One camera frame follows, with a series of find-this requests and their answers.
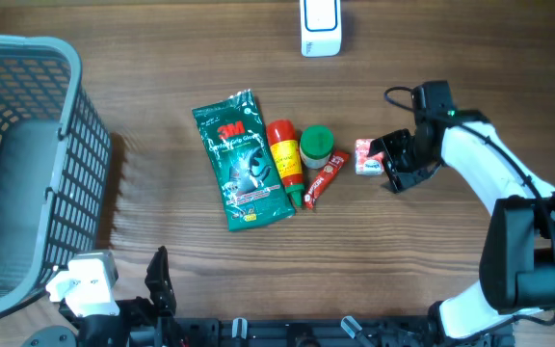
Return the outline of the small red white box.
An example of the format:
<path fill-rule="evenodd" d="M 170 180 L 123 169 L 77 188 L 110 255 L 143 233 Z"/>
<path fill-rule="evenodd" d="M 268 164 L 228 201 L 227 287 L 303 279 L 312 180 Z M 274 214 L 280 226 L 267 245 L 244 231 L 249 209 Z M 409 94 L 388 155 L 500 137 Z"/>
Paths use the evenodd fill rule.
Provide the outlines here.
<path fill-rule="evenodd" d="M 355 142 L 355 170 L 357 175 L 381 175 L 384 153 L 369 156 L 372 139 L 357 139 Z"/>

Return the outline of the red coffee stick sachet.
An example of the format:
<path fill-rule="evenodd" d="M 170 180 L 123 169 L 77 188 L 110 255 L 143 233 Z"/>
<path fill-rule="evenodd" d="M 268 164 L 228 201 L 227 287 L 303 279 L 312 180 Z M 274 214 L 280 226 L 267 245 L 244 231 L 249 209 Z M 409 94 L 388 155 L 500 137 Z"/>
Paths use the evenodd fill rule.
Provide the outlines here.
<path fill-rule="evenodd" d="M 317 200 L 335 179 L 338 172 L 349 160 L 350 154 L 336 150 L 330 157 L 328 163 L 322 168 L 318 175 L 312 180 L 304 195 L 304 205 L 307 209 L 313 209 Z"/>

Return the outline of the green lid jar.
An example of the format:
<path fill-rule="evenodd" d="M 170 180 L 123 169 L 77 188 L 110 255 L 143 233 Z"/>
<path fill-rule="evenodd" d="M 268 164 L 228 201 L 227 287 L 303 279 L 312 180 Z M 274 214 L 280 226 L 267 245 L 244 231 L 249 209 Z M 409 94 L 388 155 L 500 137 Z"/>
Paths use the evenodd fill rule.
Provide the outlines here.
<path fill-rule="evenodd" d="M 303 131 L 300 139 L 300 155 L 309 169 L 321 169 L 333 153 L 334 137 L 324 125 L 312 125 Z"/>

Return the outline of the green 3M gloves packet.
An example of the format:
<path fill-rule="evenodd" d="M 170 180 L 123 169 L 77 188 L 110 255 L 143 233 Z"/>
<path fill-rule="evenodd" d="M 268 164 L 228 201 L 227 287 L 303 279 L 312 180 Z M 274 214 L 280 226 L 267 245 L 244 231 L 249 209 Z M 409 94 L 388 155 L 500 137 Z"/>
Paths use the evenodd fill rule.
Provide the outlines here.
<path fill-rule="evenodd" d="M 198 107 L 192 114 L 219 186 L 230 231 L 264 227 L 296 214 L 251 90 Z"/>

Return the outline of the red sauce bottle green cap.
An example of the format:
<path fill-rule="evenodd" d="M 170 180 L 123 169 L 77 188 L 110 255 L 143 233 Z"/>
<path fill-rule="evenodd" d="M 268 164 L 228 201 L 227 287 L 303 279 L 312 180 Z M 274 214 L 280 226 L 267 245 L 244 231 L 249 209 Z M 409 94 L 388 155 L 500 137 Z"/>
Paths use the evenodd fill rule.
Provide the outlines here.
<path fill-rule="evenodd" d="M 304 177 L 297 131 L 290 120 L 275 120 L 267 126 L 267 138 L 287 195 L 303 206 Z"/>

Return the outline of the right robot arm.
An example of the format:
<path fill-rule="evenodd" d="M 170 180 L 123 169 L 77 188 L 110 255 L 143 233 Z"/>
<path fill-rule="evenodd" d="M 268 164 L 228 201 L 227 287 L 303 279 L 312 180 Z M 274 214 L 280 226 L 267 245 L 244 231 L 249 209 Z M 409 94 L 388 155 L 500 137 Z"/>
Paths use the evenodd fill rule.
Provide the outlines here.
<path fill-rule="evenodd" d="M 455 170 L 490 214 L 477 281 L 430 309 L 429 339 L 455 346 L 519 321 L 555 325 L 555 187 L 537 177 L 476 109 L 458 109 L 445 81 L 408 90 L 415 130 L 372 141 L 387 188 L 403 193 Z"/>

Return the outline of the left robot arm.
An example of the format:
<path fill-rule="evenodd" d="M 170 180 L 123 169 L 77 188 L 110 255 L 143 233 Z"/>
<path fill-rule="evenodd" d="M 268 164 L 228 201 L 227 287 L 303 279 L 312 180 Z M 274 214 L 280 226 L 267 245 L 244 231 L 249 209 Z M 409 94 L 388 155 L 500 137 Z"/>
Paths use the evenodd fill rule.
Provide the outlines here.
<path fill-rule="evenodd" d="M 169 273 L 168 251 L 162 246 L 146 269 L 150 297 L 115 299 L 119 278 L 109 251 L 75 255 L 67 268 L 47 285 L 49 300 L 77 329 L 43 328 L 25 346 L 187 346 L 186 334 L 175 320 L 176 299 Z"/>

